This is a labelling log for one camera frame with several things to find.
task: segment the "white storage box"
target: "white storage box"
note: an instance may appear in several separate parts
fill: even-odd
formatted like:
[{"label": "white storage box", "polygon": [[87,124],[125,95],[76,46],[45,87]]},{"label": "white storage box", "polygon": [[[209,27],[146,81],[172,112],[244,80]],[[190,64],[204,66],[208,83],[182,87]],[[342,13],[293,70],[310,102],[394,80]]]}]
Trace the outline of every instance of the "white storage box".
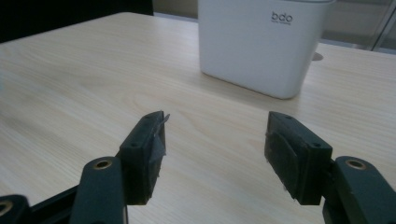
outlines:
[{"label": "white storage box", "polygon": [[201,70],[276,98],[296,95],[333,0],[199,0]]}]

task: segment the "wooden table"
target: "wooden table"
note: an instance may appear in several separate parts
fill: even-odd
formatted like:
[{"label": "wooden table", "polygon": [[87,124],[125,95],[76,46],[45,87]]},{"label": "wooden table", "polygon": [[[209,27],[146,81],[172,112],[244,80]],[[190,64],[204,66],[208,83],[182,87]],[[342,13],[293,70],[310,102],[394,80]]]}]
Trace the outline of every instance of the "wooden table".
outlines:
[{"label": "wooden table", "polygon": [[0,45],[0,195],[36,204],[114,156],[163,110],[167,156],[131,223],[323,223],[263,156],[268,111],[297,118],[335,159],[372,163],[396,189],[396,56],[319,45],[301,93],[277,100],[206,76],[198,25],[118,14]]}]

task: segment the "gray wall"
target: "gray wall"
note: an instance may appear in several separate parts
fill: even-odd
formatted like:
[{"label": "gray wall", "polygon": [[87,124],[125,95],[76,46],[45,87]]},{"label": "gray wall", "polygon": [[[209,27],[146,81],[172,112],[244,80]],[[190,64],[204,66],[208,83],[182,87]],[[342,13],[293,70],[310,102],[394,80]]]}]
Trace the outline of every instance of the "gray wall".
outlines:
[{"label": "gray wall", "polygon": [[[156,12],[197,18],[197,1],[153,0],[153,3]],[[396,25],[387,23],[392,16],[396,17],[395,8],[393,0],[338,0],[323,38],[351,43],[361,49],[396,49]]]}]

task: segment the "screw hole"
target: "screw hole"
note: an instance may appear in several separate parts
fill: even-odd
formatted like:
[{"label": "screw hole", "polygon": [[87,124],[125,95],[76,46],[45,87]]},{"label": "screw hole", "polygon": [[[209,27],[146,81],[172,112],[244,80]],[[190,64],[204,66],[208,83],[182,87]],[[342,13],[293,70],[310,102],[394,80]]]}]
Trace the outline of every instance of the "screw hole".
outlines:
[{"label": "screw hole", "polygon": [[93,166],[93,169],[104,170],[109,166],[111,166],[111,161],[99,161]]},{"label": "screw hole", "polygon": [[363,162],[355,161],[355,160],[347,160],[346,165],[348,165],[354,169],[357,169],[357,170],[365,170],[367,168]]}]

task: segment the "light wood tabletop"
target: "light wood tabletop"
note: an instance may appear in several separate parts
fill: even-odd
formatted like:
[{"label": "light wood tabletop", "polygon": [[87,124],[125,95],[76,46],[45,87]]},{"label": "light wood tabletop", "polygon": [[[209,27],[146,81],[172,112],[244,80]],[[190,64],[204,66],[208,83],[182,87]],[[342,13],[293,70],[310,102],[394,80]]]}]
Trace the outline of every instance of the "light wood tabletop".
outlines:
[{"label": "light wood tabletop", "polygon": [[264,158],[269,111],[297,118],[332,158],[373,164],[396,189],[396,56],[318,45],[302,91],[278,100],[200,72],[198,25],[122,13],[0,45],[0,195],[30,205],[114,156],[163,110],[167,155],[131,223],[323,223]]}]

